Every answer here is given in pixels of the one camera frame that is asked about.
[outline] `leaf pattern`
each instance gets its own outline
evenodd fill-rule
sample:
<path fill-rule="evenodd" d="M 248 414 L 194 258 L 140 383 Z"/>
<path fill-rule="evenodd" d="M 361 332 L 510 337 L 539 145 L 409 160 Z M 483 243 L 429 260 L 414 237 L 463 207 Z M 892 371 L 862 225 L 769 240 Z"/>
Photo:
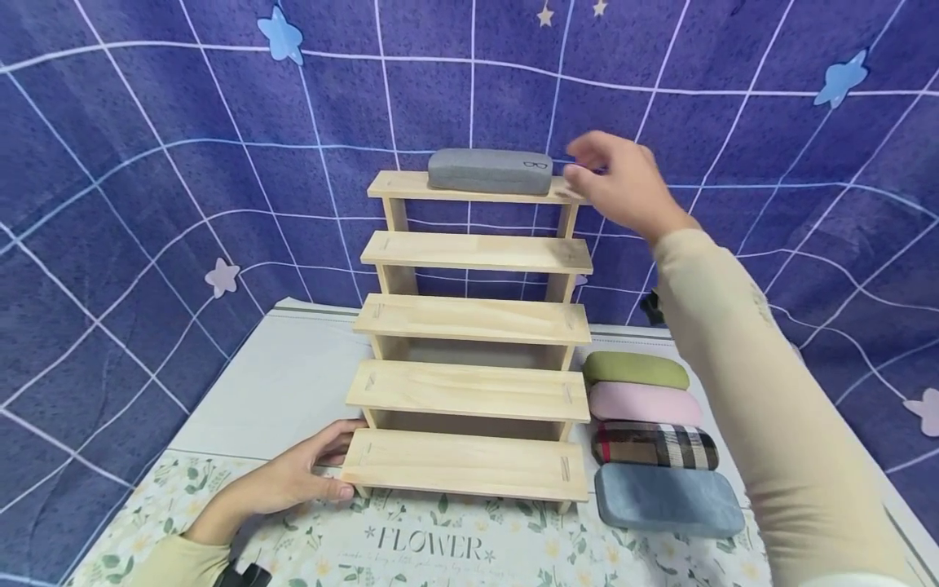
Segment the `leaf pattern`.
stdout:
<path fill-rule="evenodd" d="M 254 467 L 256 461 L 167 451 L 66 584 L 130 584 L 158 540 L 190 525 L 227 480 Z M 734 538 L 697 540 L 610 528 L 590 504 L 560 517 L 543 502 L 443 494 L 428 500 L 406 491 L 376 490 L 371 498 L 357 497 L 344 508 L 317 502 L 269 517 L 252 534 L 245 552 L 259 557 L 258 564 L 268 570 L 276 568 L 269 587 L 431 587 L 448 582 L 460 587 L 762 587 L 769 568 L 752 514 L 745 512 L 745 517 L 746 530 Z M 426 551 L 403 552 L 407 546 L 390 537 L 394 528 L 422 529 L 440 544 L 457 545 L 435 550 L 437 557 L 447 548 L 464 553 L 435 567 L 428 564 L 433 559 Z M 374 548 L 383 529 L 380 556 L 377 550 L 362 550 L 362 545 Z M 355 546 L 338 548 L 348 539 L 337 542 L 335 536 L 352 531 Z M 456 543 L 447 542 L 451 536 Z M 470 565 L 467 545 L 477 547 L 470 539 L 479 541 L 477 558 L 462 567 Z M 343 553 L 350 551 L 362 556 L 346 558 Z"/>

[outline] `star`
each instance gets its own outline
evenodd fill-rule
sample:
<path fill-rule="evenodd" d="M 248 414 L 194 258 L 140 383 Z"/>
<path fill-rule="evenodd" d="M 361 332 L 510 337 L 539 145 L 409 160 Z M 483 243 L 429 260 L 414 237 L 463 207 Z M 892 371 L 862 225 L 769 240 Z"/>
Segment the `star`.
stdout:
<path fill-rule="evenodd" d="M 939 390 L 930 388 L 923 392 L 923 400 L 908 399 L 903 407 L 923 419 L 920 428 L 928 437 L 939 437 Z"/>
<path fill-rule="evenodd" d="M 235 276 L 241 271 L 238 265 L 226 265 L 222 259 L 215 259 L 215 269 L 206 273 L 206 283 L 212 286 L 215 299 L 218 300 L 226 291 L 236 291 L 238 283 Z"/>
<path fill-rule="evenodd" d="M 862 49 L 847 63 L 836 63 L 824 73 L 824 87 L 815 97 L 814 104 L 829 102 L 832 110 L 838 108 L 851 88 L 868 77 L 868 70 L 862 64 L 868 56 L 868 50 Z"/>
<path fill-rule="evenodd" d="M 270 56 L 275 61 L 290 57 L 297 65 L 303 65 L 303 54 L 300 52 L 303 33 L 287 22 L 281 7 L 275 5 L 269 19 L 257 19 L 257 28 L 268 38 Z"/>
<path fill-rule="evenodd" d="M 538 20 L 541 21 L 542 26 L 551 26 L 552 16 L 554 16 L 554 10 L 548 10 L 547 2 L 545 2 L 545 7 L 538 13 Z"/>

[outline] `wooden step shelf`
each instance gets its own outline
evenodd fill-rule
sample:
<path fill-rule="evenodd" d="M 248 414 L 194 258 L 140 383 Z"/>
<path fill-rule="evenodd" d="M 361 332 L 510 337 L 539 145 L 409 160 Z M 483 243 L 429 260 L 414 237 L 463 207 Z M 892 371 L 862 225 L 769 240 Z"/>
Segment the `wooden step shelf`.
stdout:
<path fill-rule="evenodd" d="M 427 184 L 426 171 L 379 171 L 368 186 L 368 196 L 402 200 L 449 200 L 457 202 L 505 202 L 514 204 L 583 204 L 564 178 L 551 180 L 547 195 L 526 193 L 481 193 L 438 190 Z"/>
<path fill-rule="evenodd" d="M 399 267 L 593 273 L 582 239 L 377 230 L 362 263 Z"/>
<path fill-rule="evenodd" d="M 370 197 L 381 198 L 385 210 L 385 219 L 388 221 L 389 232 L 408 232 L 408 214 L 405 207 L 407 200 L 450 200 L 463 202 L 505 202 L 516 204 L 559 205 L 561 206 L 561 219 L 558 221 L 557 238 L 571 240 L 574 236 L 574 223 L 577 220 L 577 210 L 586 200 L 573 192 L 564 178 L 555 177 L 551 180 L 551 189 L 547 195 L 528 195 L 523 193 L 477 193 L 460 192 L 457 190 L 436 190 L 427 185 L 427 172 L 425 171 L 379 171 L 378 175 L 368 187 Z M 555 245 L 569 247 L 570 243 Z M 368 261 L 365 255 L 362 263 L 375 263 L 381 291 L 384 293 L 398 293 L 416 295 L 417 277 L 414 267 L 441 267 L 440 265 L 391 265 Z M 445 265 L 443 267 L 462 268 L 462 265 Z M 496 262 L 490 267 L 503 267 Z M 466 267 L 466 269 L 482 269 L 482 267 Z M 547 294 L 545 301 L 569 302 L 574 293 L 578 274 L 593 272 L 593 265 L 589 271 L 531 271 L 551 273 L 547 278 Z"/>
<path fill-rule="evenodd" d="M 356 430 L 340 479 L 371 487 L 559 502 L 588 500 L 583 452 L 570 442 Z"/>
<path fill-rule="evenodd" d="M 362 361 L 349 393 L 372 427 L 385 412 L 408 411 L 551 422 L 557 440 L 590 421 L 583 377 L 572 371 Z"/>
<path fill-rule="evenodd" d="M 439 338 L 560 347 L 561 362 L 545 363 L 556 369 L 570 365 L 574 346 L 591 341 L 581 305 L 376 293 L 365 298 L 352 331 L 375 337 L 378 359 L 406 358 L 409 338 Z"/>
<path fill-rule="evenodd" d="M 558 502 L 562 512 L 587 501 L 583 450 L 567 439 L 590 420 L 583 380 L 568 372 L 574 349 L 591 342 L 583 306 L 571 303 L 577 276 L 593 273 L 586 243 L 573 238 L 589 204 L 563 178 L 546 195 L 473 193 L 432 189 L 414 171 L 379 172 L 368 195 L 388 221 L 361 256 L 381 293 L 368 295 L 352 330 L 369 336 L 375 359 L 362 362 L 346 402 L 370 427 L 355 432 L 340 478 L 362 495 L 446 491 Z M 408 200 L 554 205 L 561 216 L 553 239 L 411 232 Z M 420 296 L 416 268 L 547 273 L 545 301 Z M 478 362 L 518 351 L 537 368 L 412 362 L 414 339 L 435 351 L 475 341 L 450 345 L 486 347 Z"/>

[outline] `white star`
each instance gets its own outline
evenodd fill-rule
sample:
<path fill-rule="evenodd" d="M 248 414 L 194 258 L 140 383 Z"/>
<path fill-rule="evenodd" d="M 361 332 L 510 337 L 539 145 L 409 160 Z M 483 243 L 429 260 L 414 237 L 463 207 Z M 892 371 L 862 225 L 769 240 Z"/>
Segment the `white star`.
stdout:
<path fill-rule="evenodd" d="M 547 2 L 545 2 L 545 7 L 538 13 L 538 20 L 541 21 L 542 26 L 551 26 L 552 16 L 554 16 L 554 10 L 548 10 Z"/>
<path fill-rule="evenodd" d="M 226 265 L 220 258 L 215 260 L 215 269 L 206 273 L 206 283 L 212 286 L 212 295 L 216 300 L 224 292 L 238 289 L 235 277 L 239 271 L 241 271 L 241 267 L 238 265 Z"/>
<path fill-rule="evenodd" d="M 922 401 L 913 399 L 903 402 L 903 406 L 923 419 L 920 429 L 928 437 L 939 437 L 939 391 L 933 388 L 923 392 Z"/>

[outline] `wooden riser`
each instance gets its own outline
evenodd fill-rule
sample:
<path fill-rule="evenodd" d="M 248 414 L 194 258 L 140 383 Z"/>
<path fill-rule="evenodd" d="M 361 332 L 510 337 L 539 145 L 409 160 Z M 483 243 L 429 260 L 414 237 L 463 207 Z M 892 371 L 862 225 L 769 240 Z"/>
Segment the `wooden riser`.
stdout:
<path fill-rule="evenodd" d="M 571 371 L 368 360 L 360 363 L 346 404 L 510 420 L 590 421 L 583 377 Z"/>
<path fill-rule="evenodd" d="M 583 306 L 544 301 L 476 300 L 370 293 L 354 332 L 533 345 L 586 345 Z"/>
<path fill-rule="evenodd" d="M 384 487 L 585 502 L 579 446 L 400 430 L 356 430 L 339 478 L 359 489 Z"/>
<path fill-rule="evenodd" d="M 455 200 L 459 202 L 514 202 L 516 204 L 584 204 L 564 178 L 551 179 L 547 195 L 523 193 L 478 193 L 457 190 L 434 190 L 427 185 L 426 171 L 379 171 L 368 186 L 369 197 L 403 200 Z"/>
<path fill-rule="evenodd" d="M 362 251 L 362 263 L 399 267 L 593 273 L 582 239 L 457 235 L 377 230 Z"/>

